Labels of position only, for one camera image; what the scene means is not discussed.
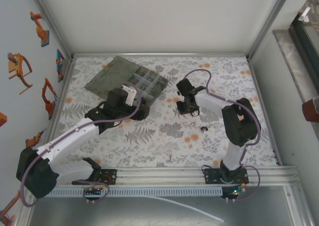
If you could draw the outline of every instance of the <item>small screw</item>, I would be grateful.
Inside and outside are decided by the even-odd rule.
[[[200,130],[205,134],[206,131],[208,131],[208,128],[206,126],[203,126],[200,128]]]

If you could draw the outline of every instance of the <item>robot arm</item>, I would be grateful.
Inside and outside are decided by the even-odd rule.
[[[29,165],[46,151],[47,153],[39,158],[31,168],[24,182],[24,185],[37,199],[46,196],[59,184],[83,179],[97,182],[100,178],[101,167],[90,158],[68,165],[58,163],[89,139],[114,126],[114,122],[96,123],[96,121],[119,119],[130,116],[136,111],[136,107],[133,106],[136,94],[136,90],[124,85],[121,88],[113,89],[109,92],[107,101],[87,112],[85,118],[69,131],[35,150],[30,147],[24,149],[20,155],[16,177],[22,181]],[[148,116],[149,110],[149,107],[141,105],[131,119],[143,120]]]
[[[253,140],[258,133],[253,117],[245,109],[229,103],[223,97],[210,96],[205,87],[195,88],[187,78],[180,81],[176,86],[178,94],[184,97],[183,101],[177,102],[177,109],[180,114],[190,113],[193,115],[194,112],[198,112],[198,115],[200,107],[205,107],[223,117],[229,145],[220,168],[223,180],[226,182],[232,181],[232,178],[241,170],[240,162],[246,153],[246,143]],[[256,116],[248,99],[242,98],[236,102],[247,107]]]

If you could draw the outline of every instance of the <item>white cable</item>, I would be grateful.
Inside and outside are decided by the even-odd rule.
[[[179,206],[182,206],[182,207],[185,207],[185,208],[194,210],[194,211],[199,212],[199,213],[201,213],[201,214],[203,214],[203,215],[206,215],[206,216],[208,216],[208,217],[210,217],[210,218],[212,218],[212,219],[214,219],[214,220],[220,221],[221,223],[224,222],[224,220],[222,220],[222,219],[220,219],[220,218],[218,218],[218,217],[216,217],[216,216],[214,216],[214,215],[210,215],[209,213],[206,213],[206,212],[204,212],[204,211],[202,211],[202,210],[199,210],[199,209],[194,208],[194,207],[192,207],[192,206],[185,205],[185,204],[182,204],[182,203],[173,201],[173,200],[168,200],[168,199],[160,198],[160,197],[156,197],[156,196],[141,196],[141,197],[143,197],[143,198],[155,199],[155,200],[163,200],[163,201],[166,201],[166,202],[169,202],[169,203],[172,203],[172,204],[176,204],[176,205],[179,205]]]

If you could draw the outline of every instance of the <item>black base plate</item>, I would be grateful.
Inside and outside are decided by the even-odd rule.
[[[114,185],[116,183],[117,170],[101,169],[101,182],[107,185]]]
[[[240,172],[234,177],[233,181],[225,182],[223,181],[220,173],[220,169],[204,169],[205,173],[205,183],[207,185],[216,185],[216,184],[237,184],[242,183],[248,184],[248,174],[246,169],[241,169]]]

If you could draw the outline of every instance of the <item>floral tablecloth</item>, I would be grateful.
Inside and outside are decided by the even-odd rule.
[[[176,108],[176,84],[194,69],[207,69],[213,77],[209,90],[228,99],[246,97],[261,123],[257,146],[248,148],[244,159],[250,165],[276,165],[273,148],[257,91],[244,57],[126,57],[169,80],[167,88],[151,106],[146,120],[126,120],[108,129],[73,152],[63,164],[91,157],[102,167],[192,167],[219,166],[226,154],[228,139],[222,118],[201,108],[198,117],[181,116]],[[56,136],[74,126],[84,114],[103,99],[86,90],[88,83],[112,58],[77,58],[72,72]],[[207,73],[196,72],[188,79],[205,85]],[[206,134],[200,131],[208,127]]]

